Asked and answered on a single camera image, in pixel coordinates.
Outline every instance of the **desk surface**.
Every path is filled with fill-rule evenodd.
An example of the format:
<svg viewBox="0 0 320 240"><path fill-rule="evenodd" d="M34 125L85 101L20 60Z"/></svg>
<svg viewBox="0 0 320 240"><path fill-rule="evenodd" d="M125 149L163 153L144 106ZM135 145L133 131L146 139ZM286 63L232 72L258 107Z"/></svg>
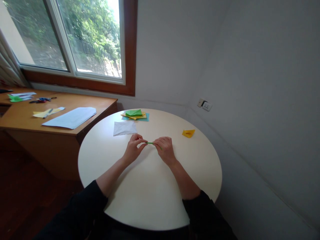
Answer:
<svg viewBox="0 0 320 240"><path fill-rule="evenodd" d="M89 125L95 118L97 118L103 111L108 109L113 103L117 101L114 98L93 97L79 94L44 91L29 88L5 88L14 90L12 93L35 92L32 100L39 97L57 97L52 99L51 102L46 103L29 103L32 100L12 103L9 100L7 93L0 94L0 104L10 105L10 108L0 118L0 128L26 130L33 132L46 132L64 135L77 135L87 125ZM43 112L49 108L65 107L64 110L52 114L47 118L33 117L33 112ZM67 129L61 127L48 127L41 124L62 114L65 114L77 107L94 107L97 114L89 118L86 122L81 124L76 129Z"/></svg>
<svg viewBox="0 0 320 240"><path fill-rule="evenodd" d="M170 113L142 109L149 122L136 121L139 134L149 142L161 136L172 138L177 159L209 197L215 201L222 183L218 155L207 137L186 120ZM80 179L84 187L122 157L131 135L113 136L114 122L122 122L114 113L98 122L86 135L78 156ZM183 130L195 129L192 138ZM105 213L134 227L149 230L176 229L189 224L176 180L148 144L140 156L120 176L109 197Z"/></svg>

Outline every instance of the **person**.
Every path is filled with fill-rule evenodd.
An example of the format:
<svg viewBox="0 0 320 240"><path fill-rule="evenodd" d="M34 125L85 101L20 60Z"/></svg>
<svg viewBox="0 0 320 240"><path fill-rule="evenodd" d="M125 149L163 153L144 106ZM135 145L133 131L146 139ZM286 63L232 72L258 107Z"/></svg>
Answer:
<svg viewBox="0 0 320 240"><path fill-rule="evenodd" d="M170 231L163 235L160 231L141 230L126 225L114 231L114 224L109 226L110 221L104 214L113 185L137 159L147 145L146 142L141 135L132 135L123 157L83 191L75 194L69 204L34 239L170 239ZM178 183L183 205L190 218L190 228L196 239L237 239L213 201L176 159L171 138L160 137L153 144ZM188 233L180 237L175 235L172 239L188 239L188 236Z"/></svg>

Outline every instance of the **wooden window frame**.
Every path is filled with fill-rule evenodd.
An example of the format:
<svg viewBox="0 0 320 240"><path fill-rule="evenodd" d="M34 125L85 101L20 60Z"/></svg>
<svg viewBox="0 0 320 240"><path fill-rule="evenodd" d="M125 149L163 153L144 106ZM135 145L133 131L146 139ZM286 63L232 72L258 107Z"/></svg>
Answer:
<svg viewBox="0 0 320 240"><path fill-rule="evenodd" d="M138 0L124 0L125 85L22 69L29 82L135 96Z"/></svg>

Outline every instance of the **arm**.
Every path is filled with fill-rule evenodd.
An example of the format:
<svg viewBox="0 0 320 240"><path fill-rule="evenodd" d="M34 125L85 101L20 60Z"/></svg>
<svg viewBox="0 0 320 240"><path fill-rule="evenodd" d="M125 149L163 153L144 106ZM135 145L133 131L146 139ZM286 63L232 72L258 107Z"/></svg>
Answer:
<svg viewBox="0 0 320 240"><path fill-rule="evenodd" d="M190 226L198 239L237 239L213 201L200 190L176 159L171 138L161 137L153 143L178 183Z"/></svg>
<svg viewBox="0 0 320 240"><path fill-rule="evenodd" d="M115 182L146 146L143 144L137 148L142 142L147 141L141 135L132 135L123 157L83 191L74 195L34 239L85 239L93 227L94 219L107 205Z"/></svg>

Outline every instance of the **green paper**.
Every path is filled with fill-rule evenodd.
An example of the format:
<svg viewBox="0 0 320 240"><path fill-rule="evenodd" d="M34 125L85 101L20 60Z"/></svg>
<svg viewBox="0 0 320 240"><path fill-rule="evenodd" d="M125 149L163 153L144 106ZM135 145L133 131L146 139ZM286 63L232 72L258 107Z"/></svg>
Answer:
<svg viewBox="0 0 320 240"><path fill-rule="evenodd" d="M141 112L141 109L138 109L138 110L128 110L128 111L126 111L126 115L127 115L127 116L131 116L131 117L141 116L141 115L142 115L142 112Z"/></svg>
<svg viewBox="0 0 320 240"><path fill-rule="evenodd" d="M146 118L137 118L136 120L129 118L129 117L125 117L122 116L122 120L132 120L132 121L145 121L145 122L149 122L149 113L146 113Z"/></svg>
<svg viewBox="0 0 320 240"><path fill-rule="evenodd" d="M21 102L23 101L23 99L19 96L11 96L10 94L8 94L9 98L10 98L10 102Z"/></svg>
<svg viewBox="0 0 320 240"><path fill-rule="evenodd" d="M149 142L147 142L147 144L156 144L156 143L149 143ZM157 144L158 145L158 144ZM160 147L160 146L159 146ZM160 147L160 149L162 150L162 147Z"/></svg>

